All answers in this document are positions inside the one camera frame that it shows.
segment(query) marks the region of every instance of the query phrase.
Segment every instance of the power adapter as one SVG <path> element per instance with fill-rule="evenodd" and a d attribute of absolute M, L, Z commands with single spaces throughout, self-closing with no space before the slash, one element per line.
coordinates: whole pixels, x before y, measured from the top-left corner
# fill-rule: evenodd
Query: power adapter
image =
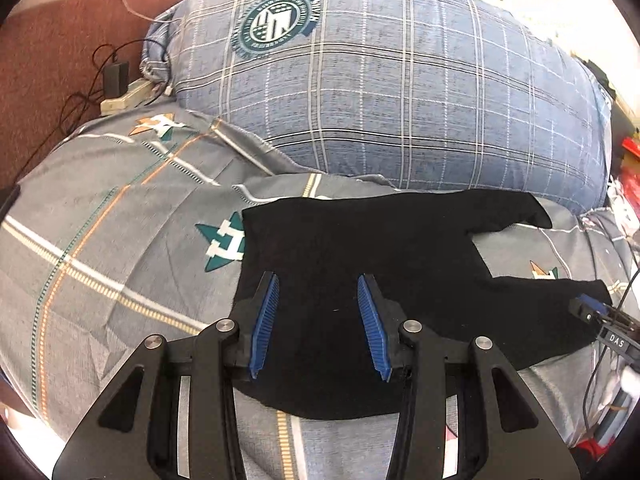
<path fill-rule="evenodd" d="M 129 89 L 129 61 L 108 64 L 102 69 L 102 90 L 105 99 L 116 99 Z"/>

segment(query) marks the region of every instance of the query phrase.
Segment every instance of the gray plaid bedding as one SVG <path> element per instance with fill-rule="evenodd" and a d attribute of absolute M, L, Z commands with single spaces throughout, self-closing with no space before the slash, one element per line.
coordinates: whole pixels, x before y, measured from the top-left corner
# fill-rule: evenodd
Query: gray plaid bedding
<path fill-rule="evenodd" d="M 21 197 L 0 224 L 0 367 L 68 438 L 147 335 L 182 338 L 228 315 L 241 244 L 231 251 L 236 234 L 210 240 L 198 225 L 218 227 L 286 196 L 398 192 L 377 181 L 302 168 L 254 134 L 171 103 L 89 123 L 23 179 Z M 637 267 L 612 213 L 576 217 L 540 203 L 552 229 L 514 224 L 474 236 L 492 275 L 601 279 L 619 301 Z M 624 310 L 638 317 L 636 297 L 629 295 Z M 568 443 L 583 431 L 595 351 L 520 371 Z M 596 375 L 592 414 L 609 364 Z M 236 411 L 249 480 L 386 476 L 397 415 L 306 420 L 237 392 Z M 456 431 L 454 414 L 451 404 L 447 420 Z M 186 442 L 178 444 L 184 456 Z"/>
<path fill-rule="evenodd" d="M 149 35 L 178 102 L 326 173 L 601 206 L 610 100 L 481 0 L 184 0 Z M 147 43 L 143 73 L 168 76 Z"/>

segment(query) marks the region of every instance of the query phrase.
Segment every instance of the electrical cord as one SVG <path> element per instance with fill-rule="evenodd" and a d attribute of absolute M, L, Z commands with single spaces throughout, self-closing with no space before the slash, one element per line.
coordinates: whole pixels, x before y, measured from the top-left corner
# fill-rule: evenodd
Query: electrical cord
<path fill-rule="evenodd" d="M 633 282 L 638 277 L 638 274 L 640 274 L 640 267 L 638 267 L 638 270 L 634 272 L 634 275 L 629 280 L 629 284 L 626 286 L 626 289 L 622 294 L 622 298 L 620 298 L 620 302 L 618 303 L 618 306 L 614 309 L 614 312 L 618 312 L 622 308 L 623 303 L 625 303 L 626 296 L 629 294 L 629 291 L 631 290 L 631 285 L 633 285 Z M 589 425 L 589 417 L 587 415 L 587 397 L 589 396 L 589 390 L 591 389 L 593 380 L 596 377 L 596 374 L 598 373 L 598 369 L 602 364 L 602 360 L 604 359 L 604 354 L 606 354 L 607 350 L 609 350 L 609 348 L 605 346 L 602 352 L 600 352 L 600 357 L 598 358 L 596 365 L 593 367 L 593 372 L 591 372 L 591 376 L 589 377 L 589 382 L 587 383 L 587 388 L 584 391 L 584 397 L 582 398 L 582 419 L 584 421 L 584 431 L 588 438 L 591 436 L 590 435 L 591 426 Z"/>
<path fill-rule="evenodd" d="M 123 48 L 125 48 L 126 46 L 129 46 L 131 44 L 136 44 L 136 43 L 144 43 L 145 41 L 148 41 L 149 43 L 154 43 L 154 44 L 156 44 L 156 45 L 158 45 L 158 46 L 160 46 L 162 48 L 161 59 L 167 64 L 167 79 L 166 79 L 166 82 L 164 83 L 164 86 L 162 86 L 162 88 L 159 89 L 158 93 L 154 97 L 152 97 L 150 100 L 148 100 L 147 102 L 143 103 L 143 105 L 144 106 L 150 105 L 151 103 L 155 102 L 164 93 L 164 91 L 168 87 L 168 85 L 169 85 L 169 83 L 171 81 L 171 78 L 172 78 L 171 59 L 170 59 L 170 57 L 168 55 L 166 46 L 164 44 L 160 43 L 159 41 L 152 40 L 151 38 L 141 38 L 141 39 L 138 39 L 138 40 L 127 41 L 126 43 L 123 43 L 118 47 L 114 46 L 111 43 L 103 43 L 103 44 L 99 45 L 94 50 L 94 52 L 92 53 L 92 56 L 91 56 L 91 62 L 92 62 L 92 65 L 94 66 L 94 68 L 96 69 L 96 73 L 95 73 L 94 79 L 91 82 L 91 86 L 89 87 L 89 91 L 87 92 L 87 94 L 83 94 L 82 92 L 74 92 L 73 94 L 69 95 L 66 98 L 66 100 L 65 100 L 65 102 L 62 105 L 62 108 L 60 110 L 60 116 L 58 118 L 58 124 L 56 125 L 55 128 L 53 128 L 53 130 L 49 134 L 47 134 L 47 136 L 36 147 L 36 149 L 33 150 L 33 152 L 31 152 L 31 155 L 29 156 L 27 161 L 20 167 L 20 170 L 18 170 L 17 173 L 15 174 L 15 177 L 12 180 L 12 186 L 15 186 L 18 183 L 18 181 L 20 180 L 20 177 L 22 176 L 23 172 L 29 166 L 31 161 L 36 156 L 36 154 L 43 148 L 43 146 L 46 145 L 46 143 L 49 141 L 49 139 L 56 132 L 58 132 L 58 131 L 61 132 L 62 135 L 63 135 L 63 138 L 66 138 L 66 137 L 70 136 L 74 131 L 76 131 L 78 129 L 78 126 L 80 125 L 80 123 L 82 121 L 82 117 L 87 112 L 89 107 L 90 106 L 98 106 L 100 104 L 99 101 L 97 101 L 96 99 L 100 98 L 100 94 L 102 92 L 102 89 L 95 89 L 95 86 L 96 86 L 96 84 L 98 82 L 98 78 L 100 77 L 100 74 L 102 73 L 102 70 L 104 69 L 105 66 L 107 66 L 107 63 L 116 62 L 118 60 L 118 52 L 120 50 L 122 50 Z M 95 60 L 95 56 L 101 49 L 104 49 L 105 47 L 110 47 L 111 53 L 106 57 L 106 59 L 104 59 L 104 61 L 100 65 L 98 65 L 98 63 Z M 67 105 L 73 99 L 80 99 L 81 102 L 79 102 L 73 108 L 71 108 L 71 110 L 69 110 L 69 112 L 65 115 L 65 109 L 66 109 Z M 82 109 L 76 115 L 76 118 L 72 121 L 72 123 L 68 127 L 65 128 L 63 126 L 64 123 L 66 121 L 68 121 L 68 119 L 71 117 L 71 115 L 73 115 L 76 112 L 76 110 L 78 110 L 78 108 L 80 106 L 82 106 Z"/>

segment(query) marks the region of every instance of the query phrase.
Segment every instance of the orange stripe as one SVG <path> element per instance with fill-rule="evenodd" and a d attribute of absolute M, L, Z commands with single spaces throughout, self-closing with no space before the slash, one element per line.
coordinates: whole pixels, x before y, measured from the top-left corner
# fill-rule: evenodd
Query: orange stripe
<path fill-rule="evenodd" d="M 198 140 L 202 136 L 203 134 L 199 134 L 198 136 L 193 137 L 193 139 L 185 142 L 180 147 L 180 149 L 178 149 L 177 152 L 175 152 L 173 155 L 170 156 L 170 159 L 173 158 L 174 156 L 177 156 L 178 153 L 180 153 L 184 148 L 186 148 L 189 144 L 191 144 L 195 140 Z M 170 160 L 166 161 L 162 166 L 157 168 L 151 175 L 149 175 L 145 180 L 143 180 L 142 184 L 144 185 L 148 183 L 153 177 L 155 177 L 162 170 L 162 168 L 165 168 L 169 164 L 169 161 Z M 127 189 L 129 189 L 129 187 L 131 187 L 130 184 L 127 184 L 118 192 L 118 194 L 111 201 L 107 209 L 105 209 L 102 212 L 102 214 L 98 217 L 95 224 L 84 235 L 84 237 L 82 238 L 82 240 L 80 241 L 76 249 L 73 251 L 73 253 L 71 253 L 71 258 L 75 258 L 76 256 L 78 256 L 78 253 L 82 250 L 87 240 L 94 234 L 95 230 L 101 224 L 102 220 L 104 220 L 104 218 L 110 213 L 113 207 L 120 201 L 124 193 L 127 191 Z M 60 287 L 60 283 L 62 282 L 63 278 L 66 276 L 66 270 L 68 269 L 68 267 L 69 267 L 69 263 L 65 263 L 63 266 L 61 266 L 60 270 L 58 271 L 58 277 L 56 279 L 56 282 L 51 288 L 49 297 L 47 298 L 47 301 L 42 307 L 42 320 L 40 322 L 40 335 L 38 338 L 38 346 L 39 346 L 38 357 L 40 359 L 40 367 L 39 367 L 40 369 L 40 413 L 42 414 L 43 420 L 47 424 L 49 423 L 49 413 L 47 413 L 47 387 L 46 387 L 45 371 L 44 371 L 45 335 L 47 331 L 47 322 L 49 321 L 49 307 L 51 306 L 51 303 L 53 302 L 53 298 L 55 297 L 58 291 L 58 288 Z"/>
<path fill-rule="evenodd" d="M 162 166 L 160 166 L 159 168 L 157 168 L 152 174 L 150 174 L 145 180 L 142 181 L 142 186 L 144 186 L 145 184 L 147 184 L 153 177 L 155 177 L 158 173 L 160 173 L 164 168 L 167 167 L 167 165 L 171 162 L 172 158 L 174 158 L 174 156 L 178 156 L 178 154 L 187 146 L 189 146 L 192 142 L 195 142 L 196 140 L 198 140 L 200 137 L 202 137 L 204 134 L 200 134 L 197 137 L 193 137 L 193 139 L 188 140 L 187 142 L 185 142 L 180 149 L 175 152 L 175 153 L 171 153 L 168 154 L 167 157 L 169 158 L 168 161 L 166 161 Z"/>

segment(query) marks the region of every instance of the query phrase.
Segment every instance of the black gripper frame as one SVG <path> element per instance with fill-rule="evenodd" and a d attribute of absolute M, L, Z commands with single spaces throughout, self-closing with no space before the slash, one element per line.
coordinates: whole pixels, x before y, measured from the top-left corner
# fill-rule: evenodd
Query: black gripper frame
<path fill-rule="evenodd" d="M 568 447 L 495 343 L 483 349 L 477 342 L 489 346 L 486 338 L 468 344 L 425 326 L 408 332 L 401 306 L 382 296 L 373 276 L 365 280 L 386 331 L 392 377 L 404 380 L 386 480 L 442 478 L 449 389 L 458 398 L 459 445 L 458 472 L 448 480 L 580 479 Z"/>
<path fill-rule="evenodd" d="M 590 325 L 598 341 L 640 372 L 640 321 L 585 294 L 569 302 L 569 312 Z"/>
<path fill-rule="evenodd" d="M 238 443 L 232 379 L 247 378 L 246 336 L 271 273 L 234 326 L 167 342 L 151 336 L 133 352 L 94 402 L 65 446 L 52 480 L 181 480 L 177 473 L 180 380 L 190 376 L 191 480 L 246 480 Z M 408 332 L 397 303 L 382 298 L 367 276 L 388 338 L 395 339 L 394 377 L 404 401 L 387 480 L 440 480 L 444 468 L 446 382 L 458 392 L 458 473 L 451 480 L 578 480 L 568 449 L 542 407 L 495 344 L 481 349 L 438 337 L 427 327 Z M 244 319 L 246 327 L 238 322 Z M 523 400 L 531 427 L 503 428 L 494 370 Z"/>
<path fill-rule="evenodd" d="M 190 376 L 191 480 L 246 480 L 232 379 L 247 380 L 248 352 L 273 273 L 253 299 L 234 305 L 217 328 L 168 342 L 143 341 L 109 382 L 66 443 L 52 480 L 180 480 L 177 424 L 180 380 Z"/>

